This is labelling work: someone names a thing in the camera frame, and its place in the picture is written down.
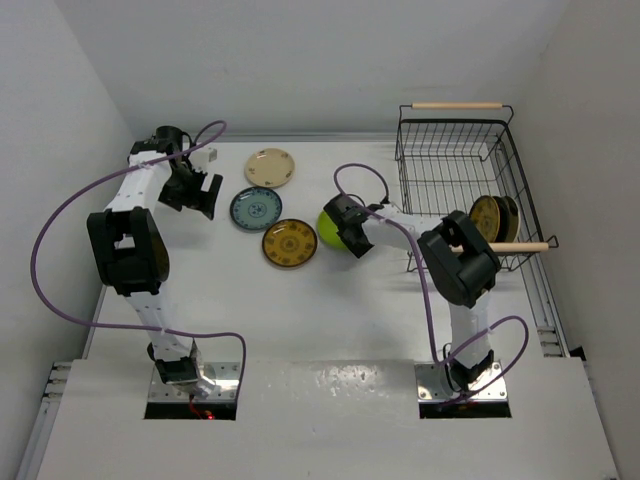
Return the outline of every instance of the blue patterned plate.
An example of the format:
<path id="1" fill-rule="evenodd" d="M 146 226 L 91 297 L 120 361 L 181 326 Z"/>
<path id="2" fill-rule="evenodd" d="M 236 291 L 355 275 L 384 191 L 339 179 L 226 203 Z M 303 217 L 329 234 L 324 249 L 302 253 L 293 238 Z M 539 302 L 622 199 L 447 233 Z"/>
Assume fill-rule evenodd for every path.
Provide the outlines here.
<path id="1" fill-rule="evenodd" d="M 233 197 L 229 212 L 233 223 L 257 232 L 269 228 L 280 218 L 282 200 L 269 188 L 250 187 Z"/>

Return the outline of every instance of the wire basket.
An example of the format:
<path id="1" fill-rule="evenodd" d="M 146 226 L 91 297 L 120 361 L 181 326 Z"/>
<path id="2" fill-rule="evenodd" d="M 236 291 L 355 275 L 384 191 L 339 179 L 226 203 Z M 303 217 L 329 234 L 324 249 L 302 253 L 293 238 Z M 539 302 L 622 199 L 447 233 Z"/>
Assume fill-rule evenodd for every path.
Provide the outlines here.
<path id="1" fill-rule="evenodd" d="M 411 118 L 420 109 L 492 109 L 497 119 Z M 400 106 L 396 161 L 405 213 L 445 217 L 469 213 L 482 195 L 510 196 L 520 214 L 518 242 L 557 248 L 554 235 L 544 239 L 518 150 L 509 131 L 513 108 L 493 103 L 412 104 Z M 503 270 L 514 271 L 532 252 L 498 253 Z M 409 253 L 408 271 L 417 268 Z"/>

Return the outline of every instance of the plate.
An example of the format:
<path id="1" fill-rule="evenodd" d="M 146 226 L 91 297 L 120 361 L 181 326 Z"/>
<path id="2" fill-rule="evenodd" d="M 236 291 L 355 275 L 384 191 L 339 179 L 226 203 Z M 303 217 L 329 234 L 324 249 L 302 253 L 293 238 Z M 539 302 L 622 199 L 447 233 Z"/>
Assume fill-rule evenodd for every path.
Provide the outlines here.
<path id="1" fill-rule="evenodd" d="M 318 248 L 313 228 L 302 220 L 289 218 L 269 227 L 262 237 L 262 251 L 267 260 L 285 268 L 308 262 Z"/>
<path id="2" fill-rule="evenodd" d="M 507 204 L 509 214 L 509 229 L 504 241 L 507 243 L 517 242 L 518 234 L 520 233 L 520 211 L 518 210 L 518 204 L 511 197 L 502 197 L 502 199 Z"/>
<path id="3" fill-rule="evenodd" d="M 247 160 L 244 174 L 254 185 L 276 188 L 293 176 L 296 164 L 291 155 L 279 148 L 265 148 Z"/>
<path id="4" fill-rule="evenodd" d="M 487 242 L 496 241 L 500 231 L 500 208 L 493 197 L 483 195 L 478 198 L 469 211 L 469 217 Z"/>
<path id="5" fill-rule="evenodd" d="M 511 217 L 509 216 L 509 204 L 503 197 L 493 197 L 498 204 L 498 210 L 500 211 L 500 228 L 498 229 L 498 236 L 496 242 L 506 242 L 509 228 L 511 228 Z"/>
<path id="6" fill-rule="evenodd" d="M 269 188 L 249 187 L 233 197 L 229 213 L 233 223 L 240 228 L 257 232 L 278 221 L 282 200 Z"/>

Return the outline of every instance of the metal mounting plate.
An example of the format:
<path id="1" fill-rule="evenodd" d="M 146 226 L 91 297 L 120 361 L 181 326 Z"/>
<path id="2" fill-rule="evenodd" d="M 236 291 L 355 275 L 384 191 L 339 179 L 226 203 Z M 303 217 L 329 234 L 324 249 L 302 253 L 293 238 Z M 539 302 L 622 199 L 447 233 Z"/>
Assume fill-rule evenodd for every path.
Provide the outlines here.
<path id="1" fill-rule="evenodd" d="M 432 363 L 417 363 L 415 369 L 419 403 L 440 403 L 458 396 L 447 383 L 444 367 L 437 367 Z M 502 366 L 494 362 L 490 369 L 485 370 L 470 384 L 471 390 L 482 388 L 501 373 Z M 474 402 L 505 402 L 507 398 L 507 386 L 502 378 L 472 397 Z"/>
<path id="2" fill-rule="evenodd" d="M 240 364 L 235 362 L 205 363 L 204 371 L 207 377 L 215 380 L 216 387 L 207 398 L 196 399 L 194 403 L 234 403 L 238 389 L 238 378 L 240 377 Z M 147 402 L 186 404 L 189 402 L 189 396 L 171 385 L 162 383 L 158 370 L 154 367 Z"/>

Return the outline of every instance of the green ball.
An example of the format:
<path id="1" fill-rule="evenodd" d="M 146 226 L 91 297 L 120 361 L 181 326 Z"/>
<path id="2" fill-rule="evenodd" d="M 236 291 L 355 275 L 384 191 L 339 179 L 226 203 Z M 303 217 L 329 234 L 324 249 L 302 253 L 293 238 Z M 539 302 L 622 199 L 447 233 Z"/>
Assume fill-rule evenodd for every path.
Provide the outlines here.
<path id="1" fill-rule="evenodd" d="M 336 224 L 329 218 L 327 212 L 323 211 L 318 216 L 316 230 L 318 230 L 320 239 L 330 247 L 337 248 L 338 250 L 348 250 L 347 246 L 342 243 L 342 240 L 338 236 L 338 227 L 336 227 Z"/>

